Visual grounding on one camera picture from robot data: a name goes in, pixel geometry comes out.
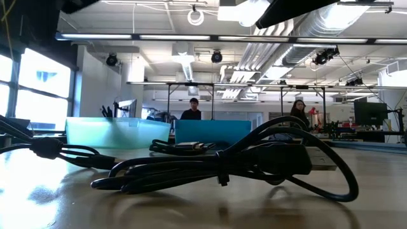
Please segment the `wooden table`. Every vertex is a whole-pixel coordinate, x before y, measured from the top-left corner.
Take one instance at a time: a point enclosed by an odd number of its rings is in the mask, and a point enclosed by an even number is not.
[[[0,155],[0,228],[407,228],[407,156],[336,149],[357,176],[359,198],[339,204],[290,182],[270,186],[215,178],[143,195],[90,188],[107,172],[81,169],[20,150]],[[116,153],[146,156],[144,150]],[[347,192],[342,174],[303,179]]]

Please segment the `light blue plastic bin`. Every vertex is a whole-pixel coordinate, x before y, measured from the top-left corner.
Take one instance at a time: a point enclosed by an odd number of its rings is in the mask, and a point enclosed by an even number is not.
[[[170,124],[140,118],[67,118],[68,144],[94,148],[140,149],[168,141]]]
[[[228,120],[176,120],[174,128],[176,143],[227,142],[228,144],[233,145],[250,133],[251,122]]]

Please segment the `security camera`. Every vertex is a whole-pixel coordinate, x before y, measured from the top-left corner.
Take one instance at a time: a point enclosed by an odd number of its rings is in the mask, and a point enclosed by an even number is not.
[[[108,66],[114,67],[118,64],[119,60],[117,59],[117,54],[110,53],[109,57],[106,59],[106,64]]]
[[[212,58],[210,60],[212,61],[212,63],[215,64],[222,62],[221,51],[214,51],[214,53],[212,54]]]

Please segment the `ceiling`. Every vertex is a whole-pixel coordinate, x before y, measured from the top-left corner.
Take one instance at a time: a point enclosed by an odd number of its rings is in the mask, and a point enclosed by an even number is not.
[[[394,11],[407,11],[407,1],[393,0]],[[198,9],[217,10],[218,0],[206,1],[208,7]],[[238,22],[218,21],[217,16],[205,13],[202,25],[194,26],[187,21],[190,6],[168,6],[169,10],[161,5],[152,5],[157,10],[143,6],[112,5],[102,1],[91,5],[72,15],[61,14],[59,22],[60,32],[99,32],[99,33],[153,33],[153,34],[252,34],[254,27],[242,27]],[[346,37],[406,37],[407,15],[398,13],[365,13],[362,17],[343,31],[340,36]],[[91,43],[99,47],[96,52],[101,57],[107,56],[104,47],[109,46],[138,46],[140,53],[149,63],[146,74],[149,80],[158,79],[160,76],[175,76],[182,71],[181,65],[172,61],[172,44],[174,42],[162,41],[104,41]],[[195,52],[195,62],[192,63],[194,71],[218,73],[223,64],[239,62],[245,52],[246,43],[192,43]],[[381,63],[389,63],[394,57],[407,57],[407,46],[346,46],[340,45],[340,54],[353,71],[364,69],[364,82],[375,84],[377,70],[385,67]],[[222,64],[212,64],[211,53],[221,50]],[[130,61],[131,54],[118,53],[122,61]],[[311,64],[311,59],[306,60],[300,67],[294,68],[287,79],[288,83],[337,83],[351,73],[341,58],[337,57],[326,66],[319,67]]]

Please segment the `window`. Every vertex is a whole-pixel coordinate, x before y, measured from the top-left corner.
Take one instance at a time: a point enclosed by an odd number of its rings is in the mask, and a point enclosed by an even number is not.
[[[13,61],[7,57],[0,55],[0,80],[9,82],[11,80],[11,70],[13,69]]]
[[[8,106],[8,93],[10,88],[0,84],[0,115],[6,116]]]
[[[25,49],[21,57],[15,114],[31,121],[33,129],[65,130],[71,70]]]

